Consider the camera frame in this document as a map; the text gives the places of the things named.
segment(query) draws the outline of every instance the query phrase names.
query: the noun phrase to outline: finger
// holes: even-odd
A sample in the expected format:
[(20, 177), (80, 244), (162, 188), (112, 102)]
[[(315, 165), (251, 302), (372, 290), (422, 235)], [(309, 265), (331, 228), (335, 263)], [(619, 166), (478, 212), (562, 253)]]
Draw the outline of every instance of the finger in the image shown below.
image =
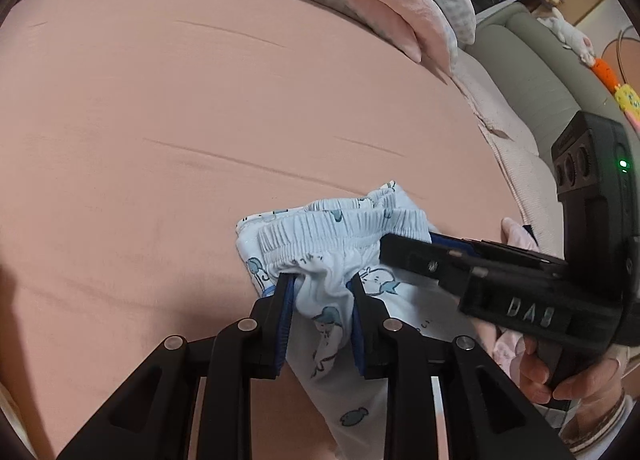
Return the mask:
[(549, 368), (536, 355), (522, 357), (520, 374), (539, 384), (545, 384), (549, 380)]
[(555, 400), (571, 400), (574, 398), (587, 398), (593, 395), (613, 378), (616, 374), (618, 361), (604, 359), (583, 372), (564, 380), (554, 390)]
[(529, 336), (524, 336), (524, 351), (527, 355), (531, 355), (538, 348), (538, 342)]
[(548, 387), (525, 376), (520, 376), (520, 391), (536, 404), (546, 404), (551, 400), (551, 390)]

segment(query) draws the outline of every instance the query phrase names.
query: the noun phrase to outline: human hand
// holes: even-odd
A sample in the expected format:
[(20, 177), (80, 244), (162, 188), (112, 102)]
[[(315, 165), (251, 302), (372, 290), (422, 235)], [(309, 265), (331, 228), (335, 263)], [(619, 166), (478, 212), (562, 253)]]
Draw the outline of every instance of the human hand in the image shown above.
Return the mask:
[(590, 432), (620, 399), (628, 348), (613, 345), (599, 362), (565, 379), (552, 392), (545, 386), (550, 373), (546, 364), (536, 355), (537, 342), (525, 337), (524, 346), (518, 385), (531, 402), (546, 404), (551, 397), (555, 400), (581, 399), (572, 421), (572, 434), (578, 436)]

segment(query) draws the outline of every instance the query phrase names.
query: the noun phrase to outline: silver rivet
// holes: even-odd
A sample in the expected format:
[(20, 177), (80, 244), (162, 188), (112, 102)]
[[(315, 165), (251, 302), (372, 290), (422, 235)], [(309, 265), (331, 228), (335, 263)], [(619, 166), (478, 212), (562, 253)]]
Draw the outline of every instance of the silver rivet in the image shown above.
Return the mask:
[(168, 337), (167, 339), (164, 340), (164, 347), (167, 350), (177, 350), (182, 346), (183, 342), (184, 342), (184, 339), (181, 338), (179, 335), (172, 335), (171, 337)]
[(484, 268), (484, 266), (475, 266), (471, 269), (471, 274), (478, 278), (486, 278), (489, 275), (489, 270)]
[(251, 330), (255, 330), (258, 327), (258, 323), (255, 319), (242, 319), (242, 321), (238, 322), (238, 328), (243, 332), (250, 332)]
[(397, 332), (402, 328), (402, 321), (390, 317), (389, 319), (385, 319), (385, 321), (382, 323), (382, 326), (390, 332)]
[(463, 350), (472, 350), (476, 346), (476, 342), (467, 335), (461, 335), (456, 338), (456, 345)]

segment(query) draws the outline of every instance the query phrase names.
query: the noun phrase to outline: pink fitted sheet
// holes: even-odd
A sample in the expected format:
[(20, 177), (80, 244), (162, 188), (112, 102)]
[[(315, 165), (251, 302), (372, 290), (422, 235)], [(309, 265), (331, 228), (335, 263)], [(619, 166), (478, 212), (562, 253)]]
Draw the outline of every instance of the pink fitted sheet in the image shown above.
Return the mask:
[[(245, 215), (395, 179), (455, 236), (520, 217), (457, 88), (304, 0), (24, 0), (0, 61), (0, 379), (43, 460), (249, 312)], [(255, 459), (332, 457), (289, 370), (253, 395)]]

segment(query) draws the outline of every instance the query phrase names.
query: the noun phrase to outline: person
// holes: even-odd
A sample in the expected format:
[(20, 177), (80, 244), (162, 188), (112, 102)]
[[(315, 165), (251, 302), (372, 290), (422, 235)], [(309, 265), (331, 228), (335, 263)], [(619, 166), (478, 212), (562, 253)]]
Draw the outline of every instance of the person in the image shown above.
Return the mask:
[[(533, 238), (510, 218), (502, 221), (502, 232), (508, 245), (538, 250)], [(486, 323), (474, 322), (483, 341), (491, 343)], [(515, 343), (507, 346), (501, 342)], [(565, 379), (553, 391), (546, 386), (549, 368), (536, 355), (534, 338), (505, 332), (495, 339), (494, 360), (506, 369), (511, 379), (534, 404), (556, 400), (580, 399), (575, 416), (562, 428), (560, 436), (579, 460), (595, 460), (606, 450), (631, 412), (634, 402), (625, 395), (622, 378), (628, 364), (629, 348), (613, 345), (596, 364)]]

